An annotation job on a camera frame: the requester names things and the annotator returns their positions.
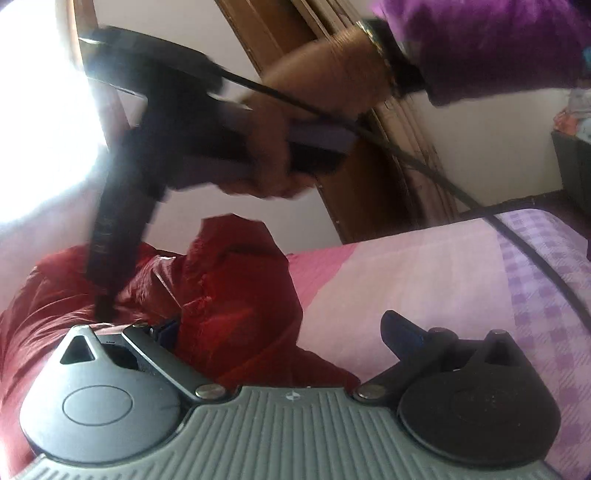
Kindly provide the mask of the purple sleeved right forearm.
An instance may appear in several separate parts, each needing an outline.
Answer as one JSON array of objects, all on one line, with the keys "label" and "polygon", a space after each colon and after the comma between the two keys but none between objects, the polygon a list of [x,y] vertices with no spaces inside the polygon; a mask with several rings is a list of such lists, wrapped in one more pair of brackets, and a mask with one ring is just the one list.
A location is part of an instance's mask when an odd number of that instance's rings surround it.
[{"label": "purple sleeved right forearm", "polygon": [[366,24],[400,97],[443,106],[590,80],[587,1],[381,1]]}]

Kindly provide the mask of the person right hand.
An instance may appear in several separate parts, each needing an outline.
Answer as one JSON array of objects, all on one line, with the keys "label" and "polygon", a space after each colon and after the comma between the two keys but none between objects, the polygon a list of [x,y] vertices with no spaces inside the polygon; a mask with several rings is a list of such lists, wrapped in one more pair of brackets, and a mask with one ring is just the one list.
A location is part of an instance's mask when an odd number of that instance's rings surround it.
[{"label": "person right hand", "polygon": [[[391,96],[392,74],[370,37],[358,26],[308,43],[263,75],[263,85],[322,112],[355,119]],[[251,180],[225,183],[229,195],[290,199],[315,187],[315,178],[290,172],[287,133],[294,120],[311,113],[263,93],[245,98],[252,109],[247,130],[249,153],[256,160]]]}]

